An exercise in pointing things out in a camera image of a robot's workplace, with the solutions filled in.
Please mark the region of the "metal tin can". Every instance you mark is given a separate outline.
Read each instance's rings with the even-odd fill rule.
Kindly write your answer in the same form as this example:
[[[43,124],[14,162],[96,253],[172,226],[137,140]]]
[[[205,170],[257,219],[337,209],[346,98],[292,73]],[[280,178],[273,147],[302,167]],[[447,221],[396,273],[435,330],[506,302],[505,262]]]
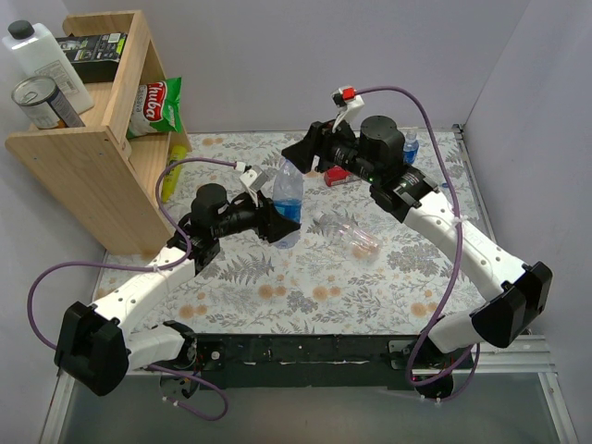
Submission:
[[[84,127],[79,114],[50,77],[35,76],[21,81],[11,98],[39,130]]]

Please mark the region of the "wooden shelf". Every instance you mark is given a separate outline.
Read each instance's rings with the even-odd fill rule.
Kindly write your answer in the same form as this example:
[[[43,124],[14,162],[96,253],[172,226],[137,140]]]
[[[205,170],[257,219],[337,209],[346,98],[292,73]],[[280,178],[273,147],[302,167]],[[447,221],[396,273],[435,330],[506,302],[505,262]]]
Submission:
[[[156,202],[170,149],[189,147],[186,131],[126,137],[139,85],[166,78],[140,10],[70,15],[74,36],[123,31],[129,39],[113,81],[91,83],[94,106],[74,129],[10,134],[6,148],[112,254],[156,253],[172,235]]]

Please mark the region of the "floral patterned table mat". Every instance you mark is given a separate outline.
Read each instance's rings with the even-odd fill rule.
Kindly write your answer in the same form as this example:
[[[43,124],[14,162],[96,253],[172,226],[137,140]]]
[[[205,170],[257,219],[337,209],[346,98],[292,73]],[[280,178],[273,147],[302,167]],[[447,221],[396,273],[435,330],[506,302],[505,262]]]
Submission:
[[[464,216],[487,232],[455,135],[437,131],[438,146]],[[300,132],[193,134],[188,157],[254,162],[270,177],[264,188],[270,196],[281,149],[301,137]],[[209,182],[225,186],[232,199],[241,191],[237,176],[228,167],[185,165],[166,208],[180,218],[196,191]],[[216,259],[169,293],[134,332],[176,320],[198,333],[418,333],[443,296],[451,262],[431,242],[384,213],[366,183],[329,188],[322,175],[311,171],[303,185],[302,228],[295,246],[278,249],[251,231],[221,240]],[[313,221],[317,212],[347,217],[377,236],[381,248],[376,261],[342,253],[318,230]]]

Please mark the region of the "red toothpaste box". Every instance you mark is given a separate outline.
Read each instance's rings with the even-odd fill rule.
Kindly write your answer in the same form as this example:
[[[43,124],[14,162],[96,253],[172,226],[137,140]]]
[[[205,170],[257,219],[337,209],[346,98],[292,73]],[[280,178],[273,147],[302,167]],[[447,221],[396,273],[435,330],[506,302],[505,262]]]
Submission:
[[[324,173],[324,182],[328,187],[334,187],[356,181],[358,178],[339,166],[334,166]]]

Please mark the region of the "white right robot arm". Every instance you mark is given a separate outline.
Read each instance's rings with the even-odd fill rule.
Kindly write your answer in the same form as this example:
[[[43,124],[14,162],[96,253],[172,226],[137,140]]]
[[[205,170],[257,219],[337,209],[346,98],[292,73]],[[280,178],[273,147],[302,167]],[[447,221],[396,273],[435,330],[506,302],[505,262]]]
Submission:
[[[543,263],[526,264],[463,222],[437,183],[403,160],[405,138],[389,117],[366,118],[358,133],[347,122],[316,121],[282,155],[303,174],[333,166],[369,183],[375,203],[423,235],[476,286],[484,304],[441,316],[418,345],[429,367],[476,343],[508,347],[545,309],[552,280]]]

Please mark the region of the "green white snack bag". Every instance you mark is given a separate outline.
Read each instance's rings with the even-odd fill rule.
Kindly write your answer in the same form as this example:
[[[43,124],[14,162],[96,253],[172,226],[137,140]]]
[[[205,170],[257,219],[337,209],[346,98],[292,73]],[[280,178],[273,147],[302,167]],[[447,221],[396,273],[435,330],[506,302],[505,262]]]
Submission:
[[[135,139],[152,133],[181,132],[181,85],[182,78],[140,85],[126,137]]]

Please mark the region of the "blue label crushed bottle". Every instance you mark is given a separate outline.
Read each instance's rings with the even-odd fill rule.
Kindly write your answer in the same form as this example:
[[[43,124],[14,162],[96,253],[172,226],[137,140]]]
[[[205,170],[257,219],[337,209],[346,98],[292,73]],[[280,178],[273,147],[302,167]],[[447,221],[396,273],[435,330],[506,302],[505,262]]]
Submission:
[[[304,196],[303,175],[290,161],[284,159],[274,180],[272,199],[284,217],[301,223]]]

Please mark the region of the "Pocari Sweat blue label bottle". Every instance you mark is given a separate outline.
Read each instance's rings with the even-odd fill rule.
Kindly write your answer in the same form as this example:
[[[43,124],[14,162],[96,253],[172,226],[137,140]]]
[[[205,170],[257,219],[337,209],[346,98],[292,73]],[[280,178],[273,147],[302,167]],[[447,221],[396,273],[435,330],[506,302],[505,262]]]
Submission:
[[[403,145],[403,161],[406,164],[412,165],[415,162],[419,146],[417,132],[409,129],[405,134],[405,143]]]

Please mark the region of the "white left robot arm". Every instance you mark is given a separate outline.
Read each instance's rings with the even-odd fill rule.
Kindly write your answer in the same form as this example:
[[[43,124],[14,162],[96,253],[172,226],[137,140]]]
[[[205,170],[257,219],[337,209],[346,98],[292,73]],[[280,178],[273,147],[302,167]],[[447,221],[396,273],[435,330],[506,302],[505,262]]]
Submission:
[[[274,243],[300,225],[263,194],[252,198],[243,192],[230,201],[226,189],[212,183],[196,192],[179,227],[150,272],[91,305],[76,302],[64,314],[54,362],[98,396],[111,392],[130,370],[158,363],[185,370],[195,363],[198,340],[190,328],[176,321],[143,332],[135,328],[172,290],[214,260],[220,239],[251,230]]]

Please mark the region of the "clear bottle white cap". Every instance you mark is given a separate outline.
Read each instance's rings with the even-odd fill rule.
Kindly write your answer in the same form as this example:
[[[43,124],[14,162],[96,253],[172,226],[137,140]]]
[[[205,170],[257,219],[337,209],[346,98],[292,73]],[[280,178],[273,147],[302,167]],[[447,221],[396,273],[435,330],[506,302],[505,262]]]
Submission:
[[[346,256],[368,263],[379,256],[381,243],[362,230],[351,219],[327,213],[316,213],[313,221],[321,234]]]

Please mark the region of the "white bottle black cap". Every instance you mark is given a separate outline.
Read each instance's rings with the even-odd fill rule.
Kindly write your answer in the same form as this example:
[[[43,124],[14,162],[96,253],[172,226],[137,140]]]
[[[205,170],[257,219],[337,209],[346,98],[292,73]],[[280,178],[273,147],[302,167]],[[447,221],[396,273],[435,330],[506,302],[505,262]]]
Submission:
[[[52,78],[78,114],[94,107],[94,100],[56,38],[42,23],[16,20],[2,39],[6,49],[29,76]]]

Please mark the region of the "yellow marker tube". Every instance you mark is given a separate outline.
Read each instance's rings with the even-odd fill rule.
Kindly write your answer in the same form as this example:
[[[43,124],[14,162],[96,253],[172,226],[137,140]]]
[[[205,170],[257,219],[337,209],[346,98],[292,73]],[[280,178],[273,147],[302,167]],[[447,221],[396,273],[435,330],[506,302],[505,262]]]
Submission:
[[[180,160],[183,160],[186,158],[188,149],[186,146],[183,145],[175,145],[172,147],[170,154],[168,156],[167,159],[167,164],[170,166]],[[171,168],[165,175],[163,182],[162,182],[162,188],[161,188],[161,200],[163,203],[166,203],[170,197],[172,196],[172,194],[174,193],[178,181],[179,181],[179,175],[180,175],[180,171],[182,169],[182,165],[179,166],[175,166],[174,168]]]

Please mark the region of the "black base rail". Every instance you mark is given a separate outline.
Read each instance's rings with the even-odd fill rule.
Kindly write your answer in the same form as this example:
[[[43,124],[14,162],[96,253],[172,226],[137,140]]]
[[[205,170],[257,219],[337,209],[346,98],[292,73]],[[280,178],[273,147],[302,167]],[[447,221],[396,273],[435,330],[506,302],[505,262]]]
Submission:
[[[197,369],[222,389],[408,389],[415,335],[197,334]]]

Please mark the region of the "black green box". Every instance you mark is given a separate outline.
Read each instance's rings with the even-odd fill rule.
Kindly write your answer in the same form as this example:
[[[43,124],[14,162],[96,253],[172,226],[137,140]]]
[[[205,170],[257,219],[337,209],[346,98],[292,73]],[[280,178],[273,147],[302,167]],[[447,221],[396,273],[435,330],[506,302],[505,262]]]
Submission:
[[[60,48],[83,83],[112,82],[128,34],[114,32],[102,35],[57,38]]]

